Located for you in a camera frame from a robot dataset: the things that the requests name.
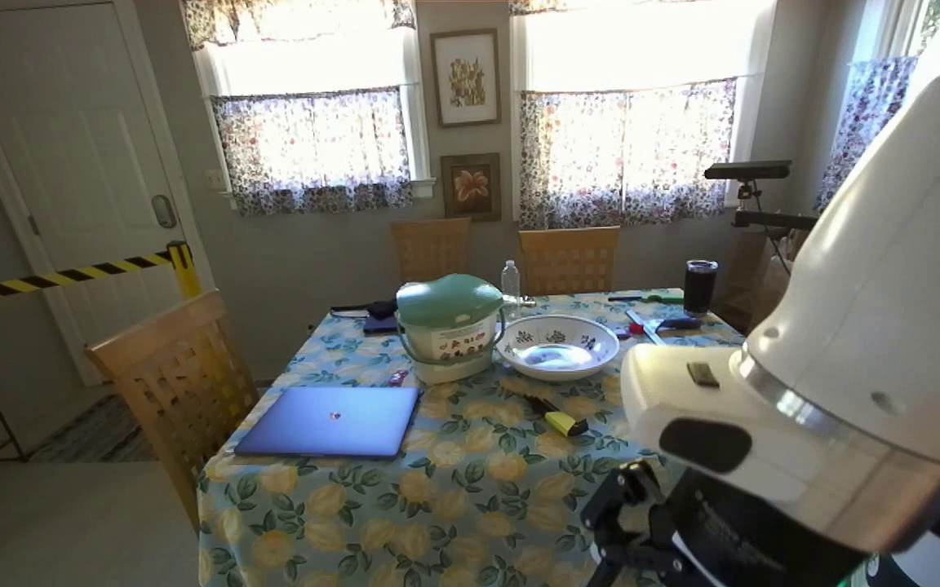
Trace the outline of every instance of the black cup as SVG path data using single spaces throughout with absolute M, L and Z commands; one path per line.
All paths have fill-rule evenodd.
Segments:
M 720 262 L 713 258 L 689 258 L 686 262 L 686 310 L 710 315 L 713 291 L 720 284 Z

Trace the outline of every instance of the bottle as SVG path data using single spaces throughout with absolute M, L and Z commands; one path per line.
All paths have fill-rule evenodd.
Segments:
M 513 258 L 506 258 L 504 263 L 500 288 L 506 297 L 522 297 L 522 272 L 517 269 Z

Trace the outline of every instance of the framed picture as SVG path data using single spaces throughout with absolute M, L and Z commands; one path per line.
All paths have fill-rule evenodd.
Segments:
M 500 218 L 500 155 L 442 158 L 444 215 Z
M 498 29 L 434 32 L 430 42 L 442 128 L 500 120 Z

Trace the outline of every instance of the chair back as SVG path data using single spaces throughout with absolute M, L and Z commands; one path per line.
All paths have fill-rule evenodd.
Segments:
M 438 282 L 469 272 L 469 218 L 415 218 L 393 226 L 399 279 Z
M 521 233 L 522 294 L 610 291 L 616 240 L 616 226 Z
M 220 291 L 127 326 L 91 347 L 91 358 L 134 410 L 196 527 L 203 463 L 230 441 L 259 398 L 237 356 Z

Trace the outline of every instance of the plate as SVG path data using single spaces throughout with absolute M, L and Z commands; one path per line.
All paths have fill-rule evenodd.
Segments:
M 513 317 L 500 356 L 529 378 L 576 383 L 616 358 L 621 338 L 582 317 Z

